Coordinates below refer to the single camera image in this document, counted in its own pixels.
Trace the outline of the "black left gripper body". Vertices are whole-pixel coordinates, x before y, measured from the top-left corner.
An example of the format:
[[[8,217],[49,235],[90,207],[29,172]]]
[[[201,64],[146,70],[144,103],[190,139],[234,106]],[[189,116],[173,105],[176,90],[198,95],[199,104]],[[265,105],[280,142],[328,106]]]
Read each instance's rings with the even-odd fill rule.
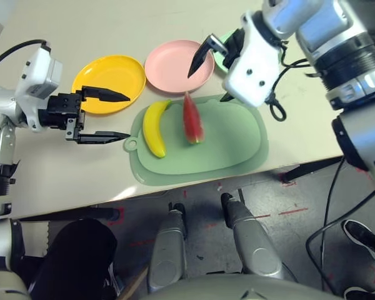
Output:
[[[68,141],[82,144],[80,132],[84,129],[85,122],[85,111],[81,108],[83,101],[85,99],[81,91],[50,96],[46,109],[46,126],[63,130]]]

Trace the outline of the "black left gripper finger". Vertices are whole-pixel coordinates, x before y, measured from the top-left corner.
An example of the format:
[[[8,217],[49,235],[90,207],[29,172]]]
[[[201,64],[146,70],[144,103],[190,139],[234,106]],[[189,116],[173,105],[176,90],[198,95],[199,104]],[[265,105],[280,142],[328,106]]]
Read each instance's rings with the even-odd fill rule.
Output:
[[[81,95],[83,98],[96,98],[104,102],[130,101],[126,95],[101,87],[82,86]]]
[[[78,134],[78,144],[108,144],[129,138],[130,135],[114,131],[96,131],[94,134]]]

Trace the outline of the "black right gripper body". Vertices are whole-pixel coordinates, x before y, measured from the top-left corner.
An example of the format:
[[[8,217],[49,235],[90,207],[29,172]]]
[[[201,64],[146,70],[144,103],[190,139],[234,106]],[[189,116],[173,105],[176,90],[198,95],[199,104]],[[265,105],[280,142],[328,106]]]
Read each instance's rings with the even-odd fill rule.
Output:
[[[223,66],[229,69],[234,60],[237,59],[240,56],[241,50],[243,48],[244,44],[244,29],[236,29],[227,39],[224,43],[227,54],[224,57],[224,60],[222,62]]]

